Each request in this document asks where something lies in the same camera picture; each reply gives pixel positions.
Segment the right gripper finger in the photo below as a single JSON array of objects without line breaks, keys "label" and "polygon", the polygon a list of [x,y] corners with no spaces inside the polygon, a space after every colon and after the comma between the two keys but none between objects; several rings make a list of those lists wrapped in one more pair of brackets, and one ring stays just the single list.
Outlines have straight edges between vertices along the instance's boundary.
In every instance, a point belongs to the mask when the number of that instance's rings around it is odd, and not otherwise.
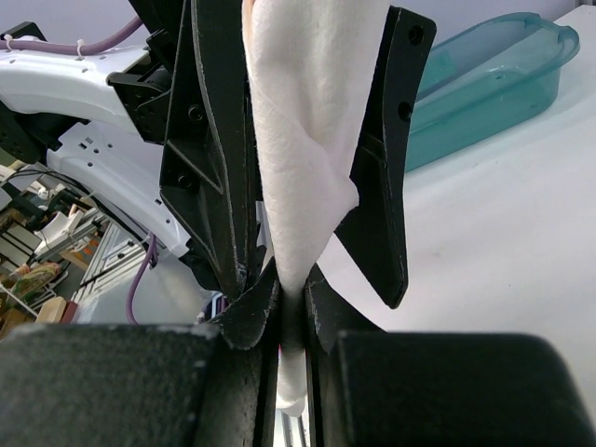
[{"label": "right gripper finger", "polygon": [[274,264],[199,325],[31,323],[1,343],[5,446],[269,446]]},{"label": "right gripper finger", "polygon": [[315,446],[591,446],[562,357],[523,333],[385,332],[314,268],[305,285]]}]

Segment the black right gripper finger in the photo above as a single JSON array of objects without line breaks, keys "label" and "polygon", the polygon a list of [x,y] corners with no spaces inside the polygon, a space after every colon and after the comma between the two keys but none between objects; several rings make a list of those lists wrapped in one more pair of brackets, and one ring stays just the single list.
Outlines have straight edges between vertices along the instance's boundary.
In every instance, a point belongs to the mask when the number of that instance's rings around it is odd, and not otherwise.
[{"label": "black right gripper finger", "polygon": [[359,204],[336,230],[388,307],[409,285],[403,184],[413,107],[437,32],[433,20],[392,6],[374,71],[350,179]]},{"label": "black right gripper finger", "polygon": [[241,2],[185,1],[160,194],[190,235],[200,284],[237,300],[256,281],[256,151]]}]

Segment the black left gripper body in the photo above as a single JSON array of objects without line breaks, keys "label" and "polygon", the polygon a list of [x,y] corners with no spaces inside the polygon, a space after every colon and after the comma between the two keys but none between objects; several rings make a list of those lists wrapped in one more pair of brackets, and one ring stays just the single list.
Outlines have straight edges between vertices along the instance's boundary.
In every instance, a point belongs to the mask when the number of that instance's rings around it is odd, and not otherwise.
[{"label": "black left gripper body", "polygon": [[125,73],[108,76],[135,129],[145,142],[164,142],[183,1],[130,3],[150,35],[148,52]]}]

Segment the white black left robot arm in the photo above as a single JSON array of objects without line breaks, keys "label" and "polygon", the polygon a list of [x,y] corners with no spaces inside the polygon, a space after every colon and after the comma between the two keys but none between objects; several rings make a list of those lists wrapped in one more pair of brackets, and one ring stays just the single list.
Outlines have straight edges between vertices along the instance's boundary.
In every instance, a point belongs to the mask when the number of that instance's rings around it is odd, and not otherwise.
[{"label": "white black left robot arm", "polygon": [[260,274],[256,145],[238,1],[135,1],[97,44],[1,35],[1,146],[79,191],[201,286]]}]

